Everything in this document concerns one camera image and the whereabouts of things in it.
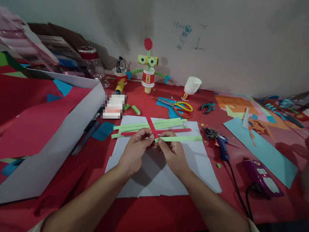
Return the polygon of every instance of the plastic bottle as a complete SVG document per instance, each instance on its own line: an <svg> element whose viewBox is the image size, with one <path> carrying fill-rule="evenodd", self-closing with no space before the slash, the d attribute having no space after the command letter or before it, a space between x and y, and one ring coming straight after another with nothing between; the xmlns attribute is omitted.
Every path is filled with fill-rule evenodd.
<svg viewBox="0 0 309 232"><path fill-rule="evenodd" d="M109 87L109 82L97 50L93 47L80 47L78 52L85 61L93 79L101 81L103 88Z"/></svg>

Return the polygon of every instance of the pen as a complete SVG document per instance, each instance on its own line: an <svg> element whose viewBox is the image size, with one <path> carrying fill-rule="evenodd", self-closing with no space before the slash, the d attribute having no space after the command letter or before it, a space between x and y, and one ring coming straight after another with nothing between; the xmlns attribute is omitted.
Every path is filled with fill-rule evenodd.
<svg viewBox="0 0 309 232"><path fill-rule="evenodd" d="M79 145L77 145L77 147L73 150L72 155L76 156L80 150L83 148L84 144L87 142L87 140L90 138L90 136L94 133L94 131L97 129L98 125L100 123L99 122L95 122L93 124L93 126L90 128L90 130L87 132L87 134L85 135L85 137L82 139L82 141L80 142Z"/></svg>
<svg viewBox="0 0 309 232"><path fill-rule="evenodd" d="M87 133L90 128L93 126L93 124L96 122L96 119L98 116L100 116L100 113L103 111L103 106L100 107L100 109L97 111L96 115L91 119L91 121L88 123L86 128L84 129L84 133Z"/></svg>

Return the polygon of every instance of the hand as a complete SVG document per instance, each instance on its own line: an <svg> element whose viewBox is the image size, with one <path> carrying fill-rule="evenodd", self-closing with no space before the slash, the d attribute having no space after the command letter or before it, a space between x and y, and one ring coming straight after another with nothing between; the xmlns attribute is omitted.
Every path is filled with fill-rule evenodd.
<svg viewBox="0 0 309 232"><path fill-rule="evenodd" d="M133 135L118 162L129 175L136 173L142 166L142 156L146 149L156 149L158 144L154 142L155 135L150 129L143 128Z"/></svg>
<svg viewBox="0 0 309 232"><path fill-rule="evenodd" d="M172 131L163 132L160 137L175 137ZM159 139L159 146L165 156L166 163L172 172L179 178L186 175L190 171L186 156L183 151L183 146L180 142L164 142Z"/></svg>

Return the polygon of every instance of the pliers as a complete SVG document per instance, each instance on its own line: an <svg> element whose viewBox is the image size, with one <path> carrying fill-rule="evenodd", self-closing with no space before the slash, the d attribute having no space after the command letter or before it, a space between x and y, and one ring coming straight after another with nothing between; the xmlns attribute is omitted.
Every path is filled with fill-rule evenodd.
<svg viewBox="0 0 309 232"><path fill-rule="evenodd" d="M204 105L202 105L201 107L200 107L200 110L202 110L204 107L208 107L208 110L204 113L204 114L207 114L207 113L209 113L211 110L215 110L215 103L213 103L213 101L212 102L210 102L210 103L207 103L207 104L204 104Z"/></svg>

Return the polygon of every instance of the white paper sheet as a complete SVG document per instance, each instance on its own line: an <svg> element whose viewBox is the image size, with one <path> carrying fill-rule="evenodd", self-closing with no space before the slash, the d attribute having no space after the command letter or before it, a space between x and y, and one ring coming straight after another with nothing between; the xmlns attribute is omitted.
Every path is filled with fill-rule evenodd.
<svg viewBox="0 0 309 232"><path fill-rule="evenodd" d="M121 125L147 122L145 117L124 116ZM199 136L200 130L197 122L187 121L184 125L191 128L190 132L177 133L179 136ZM112 156L109 158L105 172L113 168L119 161L125 146L130 137L120 137L117 139ZM191 170L201 178L214 192L222 192L211 162L207 157L203 142L188 141L182 142L187 162ZM188 195L187 190L179 179L173 174L166 164L164 155L146 151L143 156L141 169L132 176L124 186L118 198L145 197L145 196L175 196Z"/></svg>

